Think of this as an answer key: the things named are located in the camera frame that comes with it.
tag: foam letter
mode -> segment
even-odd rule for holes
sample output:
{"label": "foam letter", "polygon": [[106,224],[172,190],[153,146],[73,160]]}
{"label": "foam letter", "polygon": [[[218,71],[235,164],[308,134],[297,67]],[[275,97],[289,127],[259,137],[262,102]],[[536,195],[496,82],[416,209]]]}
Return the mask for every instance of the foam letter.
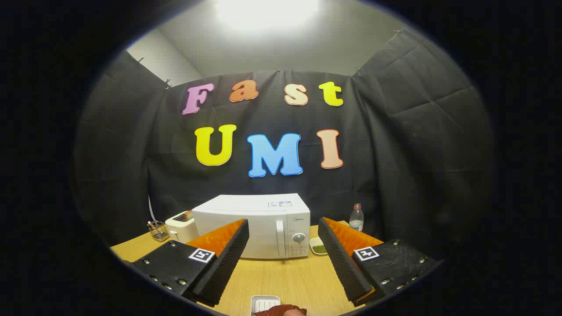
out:
{"label": "foam letter", "polygon": [[285,101],[291,105],[305,105],[309,98],[305,94],[306,88],[302,84],[289,83],[285,86]]}
{"label": "foam letter", "polygon": [[269,173],[276,174],[283,160],[280,170],[282,175],[296,175],[302,173],[298,164],[298,141],[299,134],[288,133],[281,137],[277,149],[269,142],[265,135],[257,134],[248,136],[248,143],[252,145],[252,170],[248,175],[252,178],[263,177],[267,172],[262,167],[262,161],[269,169]]}
{"label": "foam letter", "polygon": [[335,129],[323,129],[316,133],[316,136],[322,140],[322,149],[324,150],[324,161],[320,166],[324,169],[334,169],[343,166],[343,160],[339,158],[338,143],[336,137],[339,132]]}
{"label": "foam letter", "polygon": [[230,100],[232,102],[240,102],[242,100],[251,100],[257,97],[258,91],[256,91],[256,82],[253,80],[244,80],[232,87],[232,92],[230,94]]}
{"label": "foam letter", "polygon": [[187,89],[187,102],[185,103],[185,109],[183,110],[182,114],[186,115],[199,112],[197,101],[199,101],[199,104],[203,104],[203,102],[205,102],[205,99],[207,98],[207,91],[205,90],[212,91],[214,88],[215,85],[213,85],[212,83],[207,83]]}
{"label": "foam letter", "polygon": [[219,127],[219,132],[223,134],[223,148],[218,155],[212,155],[209,151],[211,134],[214,130],[212,127],[202,127],[195,130],[197,160],[206,166],[220,166],[227,162],[232,155],[232,133],[236,130],[236,125],[228,124]]}
{"label": "foam letter", "polygon": [[342,99],[336,97],[336,92],[342,92],[341,87],[337,87],[333,82],[329,81],[318,86],[324,90],[324,101],[331,106],[340,106],[343,104]]}

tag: microwave control panel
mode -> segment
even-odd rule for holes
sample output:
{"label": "microwave control panel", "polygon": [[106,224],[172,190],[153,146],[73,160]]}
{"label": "microwave control panel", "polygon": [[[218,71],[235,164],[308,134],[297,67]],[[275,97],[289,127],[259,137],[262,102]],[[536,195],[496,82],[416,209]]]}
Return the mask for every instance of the microwave control panel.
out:
{"label": "microwave control panel", "polygon": [[309,255],[310,213],[287,215],[288,257]]}

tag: ceiling light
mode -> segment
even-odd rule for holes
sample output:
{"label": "ceiling light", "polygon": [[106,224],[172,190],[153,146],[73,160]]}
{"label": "ceiling light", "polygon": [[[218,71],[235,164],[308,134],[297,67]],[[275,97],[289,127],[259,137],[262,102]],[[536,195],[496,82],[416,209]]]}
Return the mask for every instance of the ceiling light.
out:
{"label": "ceiling light", "polygon": [[286,29],[318,11],[318,0],[217,0],[218,18],[236,30]]}

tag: white wall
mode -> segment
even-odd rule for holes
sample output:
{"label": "white wall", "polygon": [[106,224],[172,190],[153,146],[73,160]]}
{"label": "white wall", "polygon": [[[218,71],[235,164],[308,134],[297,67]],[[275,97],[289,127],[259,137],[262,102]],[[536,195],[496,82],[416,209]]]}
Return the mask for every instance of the white wall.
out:
{"label": "white wall", "polygon": [[171,86],[203,78],[158,29],[138,39],[127,51],[136,60],[144,57],[140,63],[163,81],[170,79]]}

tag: peach letter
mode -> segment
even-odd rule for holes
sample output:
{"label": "peach letter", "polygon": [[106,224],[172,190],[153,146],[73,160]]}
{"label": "peach letter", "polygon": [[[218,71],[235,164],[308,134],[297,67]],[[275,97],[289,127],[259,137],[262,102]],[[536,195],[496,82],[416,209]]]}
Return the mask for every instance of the peach letter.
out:
{"label": "peach letter", "polygon": [[323,129],[316,133],[316,136],[322,140],[324,161],[320,166],[324,169],[335,169],[343,166],[343,160],[339,158],[338,143],[336,142],[338,135],[339,132],[335,129]]}
{"label": "peach letter", "polygon": [[309,98],[305,94],[306,88],[302,84],[289,83],[285,86],[285,101],[291,105],[305,105]]}
{"label": "peach letter", "polygon": [[256,91],[256,82],[253,80],[244,80],[232,87],[232,92],[230,94],[230,100],[232,102],[240,102],[242,100],[251,100],[257,97],[258,91]]}

